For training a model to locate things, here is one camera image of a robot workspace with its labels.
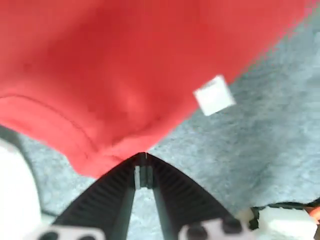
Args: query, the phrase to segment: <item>white object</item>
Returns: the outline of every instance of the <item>white object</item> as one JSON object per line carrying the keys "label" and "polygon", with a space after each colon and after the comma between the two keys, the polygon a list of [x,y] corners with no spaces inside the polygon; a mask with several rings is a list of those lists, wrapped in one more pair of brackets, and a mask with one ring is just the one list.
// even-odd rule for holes
{"label": "white object", "polygon": [[313,240],[317,222],[305,210],[266,207],[259,211],[259,240]]}
{"label": "white object", "polygon": [[40,223],[33,175],[19,150],[0,139],[0,239],[21,240]]}
{"label": "white object", "polygon": [[106,240],[104,232],[98,228],[59,225],[38,227],[23,240],[36,240],[47,233],[57,234],[59,240],[79,240],[88,236],[95,240]]}
{"label": "white object", "polygon": [[193,94],[205,116],[236,104],[222,75],[217,75]]}
{"label": "white object", "polygon": [[[208,234],[207,240],[255,240],[255,235],[242,224],[242,231],[239,234],[225,234],[222,227],[222,219],[213,219],[202,221],[201,225],[206,229]],[[188,226],[183,226],[179,232],[179,240],[187,240]]]}

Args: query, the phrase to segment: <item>white tag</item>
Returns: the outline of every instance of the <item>white tag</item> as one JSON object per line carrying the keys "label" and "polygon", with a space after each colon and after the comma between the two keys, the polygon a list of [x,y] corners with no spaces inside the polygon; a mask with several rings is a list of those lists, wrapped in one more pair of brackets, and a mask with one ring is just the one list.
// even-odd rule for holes
{"label": "white tag", "polygon": [[217,75],[193,94],[205,116],[236,104],[222,75]]}

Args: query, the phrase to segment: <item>floor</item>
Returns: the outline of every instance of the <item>floor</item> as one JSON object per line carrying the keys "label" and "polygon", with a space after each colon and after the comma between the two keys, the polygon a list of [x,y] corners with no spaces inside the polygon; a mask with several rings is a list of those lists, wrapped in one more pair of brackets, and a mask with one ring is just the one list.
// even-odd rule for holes
{"label": "floor", "polygon": [[[230,90],[237,105],[200,110],[150,149],[195,179],[232,213],[320,196],[320,14],[281,40]],[[27,136],[0,128],[35,175],[44,211],[59,214],[94,179]],[[134,200],[129,240],[162,239],[152,193]]]}

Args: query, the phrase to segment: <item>red shirt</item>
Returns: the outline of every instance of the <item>red shirt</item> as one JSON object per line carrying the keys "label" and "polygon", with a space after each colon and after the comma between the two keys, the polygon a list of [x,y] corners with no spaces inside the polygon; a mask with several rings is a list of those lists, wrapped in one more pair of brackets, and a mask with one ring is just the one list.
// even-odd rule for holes
{"label": "red shirt", "polygon": [[234,81],[310,3],[0,0],[0,124],[99,177],[190,116],[201,85]]}

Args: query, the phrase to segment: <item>orange wire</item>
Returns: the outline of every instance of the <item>orange wire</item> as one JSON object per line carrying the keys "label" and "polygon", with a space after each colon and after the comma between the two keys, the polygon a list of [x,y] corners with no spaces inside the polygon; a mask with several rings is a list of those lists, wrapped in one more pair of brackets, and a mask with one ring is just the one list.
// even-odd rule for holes
{"label": "orange wire", "polygon": [[317,221],[320,220],[320,206],[314,208],[311,212],[309,212],[309,215],[316,219]]}

